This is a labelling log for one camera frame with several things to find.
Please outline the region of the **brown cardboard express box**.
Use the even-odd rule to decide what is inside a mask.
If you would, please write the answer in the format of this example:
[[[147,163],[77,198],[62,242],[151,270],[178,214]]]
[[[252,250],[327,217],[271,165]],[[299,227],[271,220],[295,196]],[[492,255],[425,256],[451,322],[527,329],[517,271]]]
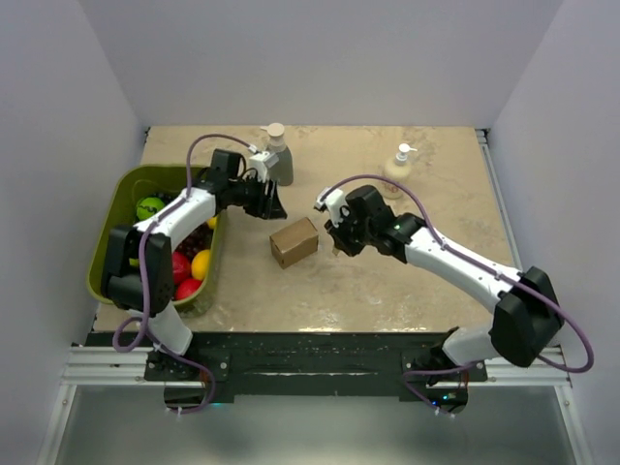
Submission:
[[[274,232],[269,243],[272,257],[286,269],[318,251],[319,233],[311,220],[304,217]]]

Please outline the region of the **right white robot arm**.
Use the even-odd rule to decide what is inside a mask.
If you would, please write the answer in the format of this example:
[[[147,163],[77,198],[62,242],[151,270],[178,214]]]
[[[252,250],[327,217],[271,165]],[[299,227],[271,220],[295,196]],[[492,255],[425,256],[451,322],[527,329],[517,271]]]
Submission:
[[[449,330],[415,358],[412,367],[417,371],[451,381],[467,365],[489,358],[528,367],[563,325],[546,305],[556,296],[545,272],[495,263],[431,231],[427,221],[413,213],[395,214],[372,185],[350,193],[326,189],[315,207],[329,215],[325,230],[336,250],[354,257],[371,246],[444,279],[491,314],[487,325]]]

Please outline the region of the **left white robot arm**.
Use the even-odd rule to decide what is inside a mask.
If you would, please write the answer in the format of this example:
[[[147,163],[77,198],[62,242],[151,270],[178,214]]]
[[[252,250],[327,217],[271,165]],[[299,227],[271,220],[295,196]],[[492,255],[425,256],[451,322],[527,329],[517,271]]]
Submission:
[[[238,169],[242,156],[216,150],[205,179],[187,176],[188,185],[158,213],[133,226],[119,225],[108,234],[102,270],[101,293],[139,323],[139,333],[127,346],[120,344],[119,328],[112,337],[114,349],[131,352],[144,336],[170,351],[166,366],[179,380],[194,378],[201,357],[189,349],[193,334],[183,323],[172,298],[172,252],[191,232],[231,205],[265,220],[285,219],[277,183],[269,178],[278,155],[258,152],[248,160],[254,173],[244,178]]]

